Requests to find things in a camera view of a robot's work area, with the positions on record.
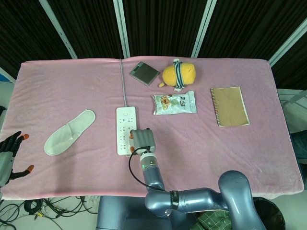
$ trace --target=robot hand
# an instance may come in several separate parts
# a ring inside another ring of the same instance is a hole
[[[34,168],[30,165],[23,172],[13,172],[13,163],[19,146],[23,140],[29,138],[28,134],[19,135],[21,131],[9,136],[0,142],[0,187],[4,187],[10,180],[28,175]]]

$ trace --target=snack bag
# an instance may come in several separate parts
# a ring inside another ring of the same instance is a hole
[[[153,99],[155,102],[154,115],[195,114],[197,112],[194,91],[186,94],[153,95]]]

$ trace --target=pink towel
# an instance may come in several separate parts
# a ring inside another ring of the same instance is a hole
[[[303,190],[282,108],[269,64],[257,59],[191,59],[196,80],[181,93],[195,91],[197,114],[154,116],[151,94],[161,75],[147,87],[129,75],[143,61],[161,73],[173,57],[123,60],[129,106],[137,110],[138,128],[153,130],[156,155],[166,190],[218,189],[227,170],[243,172],[253,195],[275,198]],[[249,126],[218,127],[210,88],[240,86]],[[128,170],[128,158],[117,155],[116,108],[123,107],[117,59],[29,61],[22,64],[0,139],[18,130],[30,138],[21,144],[14,172],[34,164],[32,173],[2,188],[4,199],[52,196],[145,196]],[[44,143],[84,109],[95,122],[64,153],[48,156]],[[137,156],[135,174],[143,180]]]

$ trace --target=stuffed toy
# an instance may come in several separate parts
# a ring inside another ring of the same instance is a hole
[[[192,63],[182,63],[176,58],[172,66],[164,69],[163,82],[159,84],[159,87],[163,87],[165,84],[175,86],[174,91],[180,92],[185,85],[193,84],[195,78],[195,66]]]

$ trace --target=power outlet socket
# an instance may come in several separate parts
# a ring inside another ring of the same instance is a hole
[[[116,109],[117,126],[117,154],[130,156],[129,148],[130,130],[136,129],[135,107],[122,107]]]

